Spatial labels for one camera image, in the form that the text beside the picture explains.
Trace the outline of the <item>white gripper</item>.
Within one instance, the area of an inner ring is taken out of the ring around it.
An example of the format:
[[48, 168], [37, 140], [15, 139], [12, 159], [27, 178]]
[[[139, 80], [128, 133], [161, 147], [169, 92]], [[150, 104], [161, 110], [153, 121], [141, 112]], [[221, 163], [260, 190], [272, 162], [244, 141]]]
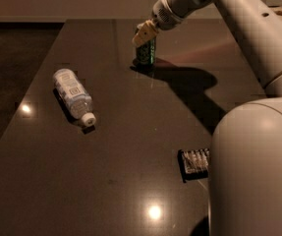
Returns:
[[158, 29], [171, 30], [192, 12], [210, 3], [210, 0], [158, 0], [153, 5], [151, 20], [137, 26], [132, 44], [134, 47], [145, 45], [158, 35]]

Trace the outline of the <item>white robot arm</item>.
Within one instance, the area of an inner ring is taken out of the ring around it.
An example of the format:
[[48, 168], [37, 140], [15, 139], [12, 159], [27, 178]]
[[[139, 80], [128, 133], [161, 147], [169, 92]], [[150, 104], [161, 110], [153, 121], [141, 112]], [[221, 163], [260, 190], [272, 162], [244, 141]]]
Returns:
[[158, 0], [136, 47], [214, 4], [266, 97], [217, 125], [208, 162], [209, 236], [282, 236], [282, 20], [260, 0]]

